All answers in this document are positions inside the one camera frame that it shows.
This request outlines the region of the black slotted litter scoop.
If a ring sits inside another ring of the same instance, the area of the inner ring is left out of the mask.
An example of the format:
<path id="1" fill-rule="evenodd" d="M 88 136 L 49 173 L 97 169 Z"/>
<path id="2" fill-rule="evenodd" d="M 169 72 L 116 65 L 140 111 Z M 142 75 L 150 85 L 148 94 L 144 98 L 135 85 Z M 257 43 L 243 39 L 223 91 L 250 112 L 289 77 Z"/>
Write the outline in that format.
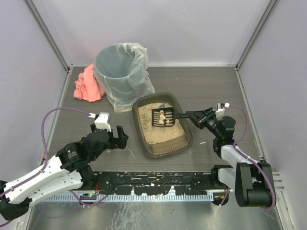
<path id="1" fill-rule="evenodd" d="M 152 110 L 153 127 L 172 127 L 177 119 L 185 119 L 189 116 L 185 113 L 176 113 L 173 107 L 157 108 Z"/>

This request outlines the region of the dark translucent litter box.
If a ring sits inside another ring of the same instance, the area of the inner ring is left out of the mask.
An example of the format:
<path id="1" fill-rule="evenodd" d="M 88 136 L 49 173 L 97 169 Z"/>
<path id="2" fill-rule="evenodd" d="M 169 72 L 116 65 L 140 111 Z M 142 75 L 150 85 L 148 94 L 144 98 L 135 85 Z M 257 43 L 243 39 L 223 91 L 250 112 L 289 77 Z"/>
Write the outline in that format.
<path id="1" fill-rule="evenodd" d="M 186 119 L 176 120 L 171 126 L 162 109 L 173 108 L 182 113 L 181 106 L 173 94 L 159 92 L 138 99 L 132 114 L 137 135 L 144 154 L 153 159 L 178 154 L 189 149 L 193 136 Z"/>

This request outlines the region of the bin with plastic liner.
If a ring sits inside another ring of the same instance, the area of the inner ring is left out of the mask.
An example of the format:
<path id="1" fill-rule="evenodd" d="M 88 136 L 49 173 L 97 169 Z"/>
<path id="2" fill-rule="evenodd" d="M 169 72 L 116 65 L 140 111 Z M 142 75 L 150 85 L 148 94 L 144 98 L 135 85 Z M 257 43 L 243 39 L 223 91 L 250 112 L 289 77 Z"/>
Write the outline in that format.
<path id="1" fill-rule="evenodd" d="M 140 98 L 155 93 L 147 71 L 147 49 L 139 43 L 104 48 L 94 60 L 94 76 L 114 112 L 130 111 Z"/>

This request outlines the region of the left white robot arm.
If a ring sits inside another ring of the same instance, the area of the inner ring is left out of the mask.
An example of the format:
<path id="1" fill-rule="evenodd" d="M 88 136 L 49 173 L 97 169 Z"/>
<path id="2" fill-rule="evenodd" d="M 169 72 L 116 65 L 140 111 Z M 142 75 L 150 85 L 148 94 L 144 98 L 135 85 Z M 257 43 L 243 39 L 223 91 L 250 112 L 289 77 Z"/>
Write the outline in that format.
<path id="1" fill-rule="evenodd" d="M 11 182 L 0 183 L 0 214 L 6 221 L 24 215 L 28 209 L 56 194 L 90 189 L 96 176 L 89 163 L 105 150 L 126 148 L 128 135 L 117 126 L 118 137 L 106 129 L 93 129 L 80 141 L 60 149 L 44 165 Z"/>

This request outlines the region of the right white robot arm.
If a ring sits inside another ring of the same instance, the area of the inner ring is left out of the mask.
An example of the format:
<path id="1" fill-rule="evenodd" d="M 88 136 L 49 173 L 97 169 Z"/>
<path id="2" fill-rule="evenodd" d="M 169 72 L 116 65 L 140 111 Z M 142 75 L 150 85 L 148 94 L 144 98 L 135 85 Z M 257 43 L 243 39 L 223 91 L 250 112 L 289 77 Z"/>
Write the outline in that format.
<path id="1" fill-rule="evenodd" d="M 216 168 L 218 181 L 234 190 L 240 207 L 272 209 L 276 205 L 276 193 L 271 166 L 245 154 L 233 137 L 235 119 L 230 116 L 218 119 L 216 113 L 213 108 L 186 111 L 197 128 L 207 128 L 215 136 L 213 151 L 229 164 Z"/>

